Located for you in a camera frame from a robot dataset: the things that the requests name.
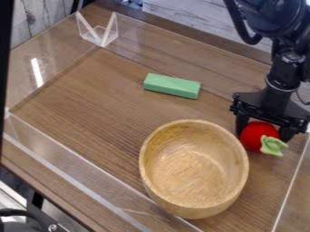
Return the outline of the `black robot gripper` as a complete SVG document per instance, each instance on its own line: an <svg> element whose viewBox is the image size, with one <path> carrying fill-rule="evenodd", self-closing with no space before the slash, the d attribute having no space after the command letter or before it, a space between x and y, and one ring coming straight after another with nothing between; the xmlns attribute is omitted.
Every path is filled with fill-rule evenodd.
<svg viewBox="0 0 310 232"><path fill-rule="evenodd" d="M310 112L291 100L291 94L299 86L299 82L283 85L266 81L266 87L260 91L232 94L229 110L236 116L237 135L243 132L250 118L278 125L278 134L283 142L288 142L296 133L306 132Z"/></svg>

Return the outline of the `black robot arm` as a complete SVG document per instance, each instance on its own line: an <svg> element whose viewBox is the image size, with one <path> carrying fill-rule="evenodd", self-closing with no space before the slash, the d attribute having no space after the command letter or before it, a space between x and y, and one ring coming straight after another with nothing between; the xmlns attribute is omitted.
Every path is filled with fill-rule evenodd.
<svg viewBox="0 0 310 232"><path fill-rule="evenodd" d="M278 126L284 142L306 132L310 111L291 100L300 84L310 82L310 5L306 0L224 0L243 42L272 41L271 69L264 88L232 94L229 110L236 116L236 132L250 119Z"/></svg>

